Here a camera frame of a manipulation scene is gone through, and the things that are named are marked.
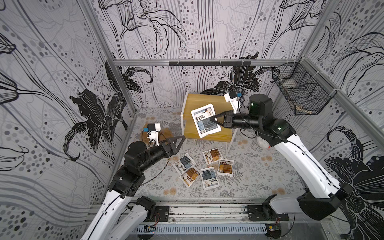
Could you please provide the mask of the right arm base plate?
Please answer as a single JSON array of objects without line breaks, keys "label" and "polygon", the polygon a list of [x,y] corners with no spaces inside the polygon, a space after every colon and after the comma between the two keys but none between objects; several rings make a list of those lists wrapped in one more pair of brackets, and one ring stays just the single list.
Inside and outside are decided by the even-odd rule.
[{"label": "right arm base plate", "polygon": [[248,215],[251,222],[271,221],[271,222],[285,222],[289,221],[288,214],[277,214],[271,207],[271,200],[277,194],[269,196],[261,205],[248,205],[245,207],[245,213]]}]

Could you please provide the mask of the blue coffee bag one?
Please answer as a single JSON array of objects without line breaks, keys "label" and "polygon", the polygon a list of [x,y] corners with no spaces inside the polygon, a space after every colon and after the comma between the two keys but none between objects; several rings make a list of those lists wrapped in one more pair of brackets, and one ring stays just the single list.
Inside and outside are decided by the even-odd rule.
[{"label": "blue coffee bag one", "polygon": [[210,120],[210,117],[216,115],[213,104],[192,110],[191,114],[200,138],[218,133],[222,130],[220,126]]}]

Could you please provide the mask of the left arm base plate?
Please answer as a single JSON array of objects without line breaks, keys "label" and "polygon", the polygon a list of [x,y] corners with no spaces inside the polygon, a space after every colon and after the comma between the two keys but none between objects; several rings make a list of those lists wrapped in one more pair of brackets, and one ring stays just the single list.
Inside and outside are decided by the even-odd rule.
[{"label": "left arm base plate", "polygon": [[169,220],[170,207],[160,206],[148,197],[140,197],[136,200],[136,204],[145,208],[147,211],[144,222],[165,223]]}]

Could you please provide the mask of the blue coffee bag two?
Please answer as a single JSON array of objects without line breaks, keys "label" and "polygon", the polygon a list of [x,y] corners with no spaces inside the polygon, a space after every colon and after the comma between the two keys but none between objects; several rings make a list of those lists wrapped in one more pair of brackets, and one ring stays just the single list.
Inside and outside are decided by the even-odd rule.
[{"label": "blue coffee bag two", "polygon": [[220,181],[214,167],[201,169],[202,185],[205,191],[218,188]]}]

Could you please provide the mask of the blue coffee bag three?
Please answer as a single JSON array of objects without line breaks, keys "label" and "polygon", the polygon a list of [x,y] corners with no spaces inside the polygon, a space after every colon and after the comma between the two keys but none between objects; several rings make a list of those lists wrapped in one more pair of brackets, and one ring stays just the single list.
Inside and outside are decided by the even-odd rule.
[{"label": "blue coffee bag three", "polygon": [[178,161],[172,164],[176,172],[179,176],[184,174],[187,170],[189,170],[191,167],[195,166],[196,162],[193,160],[193,158],[189,154],[185,154],[183,157],[181,157]]}]

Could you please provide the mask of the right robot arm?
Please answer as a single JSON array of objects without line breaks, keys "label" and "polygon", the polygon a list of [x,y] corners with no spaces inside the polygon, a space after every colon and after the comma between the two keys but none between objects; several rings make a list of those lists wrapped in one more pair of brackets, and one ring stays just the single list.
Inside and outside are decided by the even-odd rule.
[{"label": "right robot arm", "polygon": [[305,191],[300,195],[268,197],[264,202],[266,215],[270,210],[276,214],[304,213],[320,221],[334,213],[352,194],[352,187],[340,183],[325,170],[287,121],[274,117],[272,99],[263,94],[250,96],[249,112],[244,114],[240,109],[240,93],[229,92],[224,98],[233,109],[210,120],[227,129],[253,130],[288,160],[305,183]]}]

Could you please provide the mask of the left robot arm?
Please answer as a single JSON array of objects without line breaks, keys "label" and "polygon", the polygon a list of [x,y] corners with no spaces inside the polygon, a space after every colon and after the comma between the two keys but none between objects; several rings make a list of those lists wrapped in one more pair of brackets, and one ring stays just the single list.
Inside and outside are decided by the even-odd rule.
[{"label": "left robot arm", "polygon": [[150,149],[142,141],[128,146],[124,164],[112,178],[96,216],[81,237],[83,240],[125,240],[145,220],[155,216],[156,203],[148,197],[135,199],[148,183],[144,172],[162,159],[179,153],[185,136],[170,137]]}]

